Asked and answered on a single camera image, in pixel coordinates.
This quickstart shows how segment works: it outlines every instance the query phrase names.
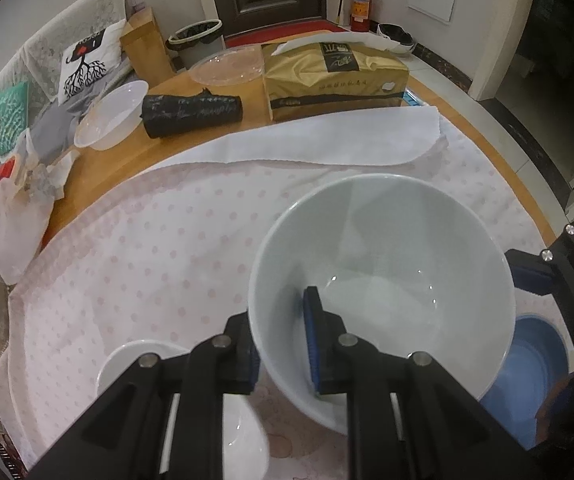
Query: gray cloth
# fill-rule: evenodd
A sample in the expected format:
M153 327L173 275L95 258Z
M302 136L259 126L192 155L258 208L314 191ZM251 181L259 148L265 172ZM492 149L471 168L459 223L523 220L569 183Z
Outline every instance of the gray cloth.
M91 86L71 97L62 106L55 101L30 128L33 147L43 164L51 164L74 143L76 128L93 105L110 91L137 80L129 59L122 62Z

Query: black plastic roll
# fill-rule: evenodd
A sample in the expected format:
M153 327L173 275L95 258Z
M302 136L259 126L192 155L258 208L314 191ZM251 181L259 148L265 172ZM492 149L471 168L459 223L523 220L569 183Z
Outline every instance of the black plastic roll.
M147 95L142 102L142 122L152 139L238 123L242 118L240 97L214 95L208 89L192 97Z

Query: silver screw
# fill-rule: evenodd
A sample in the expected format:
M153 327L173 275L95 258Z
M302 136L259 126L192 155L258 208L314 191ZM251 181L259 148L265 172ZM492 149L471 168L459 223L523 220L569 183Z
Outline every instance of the silver screw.
M138 364L141 368L151 368L158 362L159 359L160 357L158 357L157 354L142 354L138 358Z
M216 348L227 348L231 345L231 338L227 334L220 334L211 340L211 344Z
M338 342L342 346L354 346L358 343L358 338L354 334L345 333L338 336Z
M432 362L432 356L427 352L414 352L411 360L418 366L427 366Z

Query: large white bowl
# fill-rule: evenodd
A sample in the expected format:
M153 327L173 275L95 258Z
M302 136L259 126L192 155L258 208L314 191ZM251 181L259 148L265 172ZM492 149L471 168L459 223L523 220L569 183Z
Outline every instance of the large white bowl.
M132 81L103 97L84 117L74 135L78 148L107 150L125 140L140 124L146 81Z
M156 353L163 359L186 354L188 350L166 341L142 339L116 348L96 378L96 396L101 394L142 354ZM171 441L176 423L179 396L174 396L160 472L169 469ZM244 397L225 395L222 401L222 470L224 480L261 480L269 466L269 444L262 424Z
M354 176L314 190L276 221L249 283L254 342L276 385L315 421L347 432L345 396L311 383L302 293L382 352L432 354L480 399L514 332L507 261L482 222L415 178Z

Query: clear plastic lid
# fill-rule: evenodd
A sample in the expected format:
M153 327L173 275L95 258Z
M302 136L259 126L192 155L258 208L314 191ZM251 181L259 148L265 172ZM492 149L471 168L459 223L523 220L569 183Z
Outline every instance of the clear plastic lid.
M259 44L237 46L199 61L189 69L189 77L201 85L236 85L262 76L264 65Z

